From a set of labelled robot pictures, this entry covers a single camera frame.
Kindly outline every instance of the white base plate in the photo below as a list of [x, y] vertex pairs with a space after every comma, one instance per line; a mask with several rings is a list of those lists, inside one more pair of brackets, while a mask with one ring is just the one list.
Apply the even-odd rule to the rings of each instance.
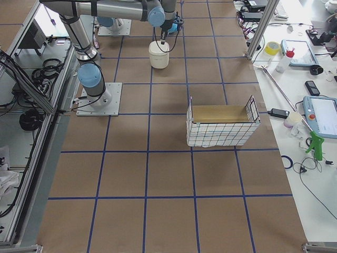
[[124, 25], [122, 29], [118, 31], [110, 31], [108, 28], [102, 26], [98, 30], [98, 35], [99, 36], [123, 36], [123, 35], [130, 35], [130, 30], [131, 30], [131, 20], [123, 20]]
[[[122, 94], [122, 83], [105, 83], [105, 86], [112, 95], [111, 102], [101, 108], [94, 108], [91, 105], [80, 108], [76, 112], [77, 116], [118, 116]], [[82, 90], [81, 96], [86, 96], [84, 89]], [[78, 106], [86, 105], [88, 103], [87, 99], [83, 99], [80, 100]]]

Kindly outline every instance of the yellow tape roll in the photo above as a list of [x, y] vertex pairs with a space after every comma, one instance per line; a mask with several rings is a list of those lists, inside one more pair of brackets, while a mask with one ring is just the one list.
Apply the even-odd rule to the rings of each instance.
[[267, 43], [267, 46], [265, 46], [264, 51], [269, 55], [275, 55], [279, 52], [280, 49], [281, 46], [279, 45], [279, 43], [271, 41]]

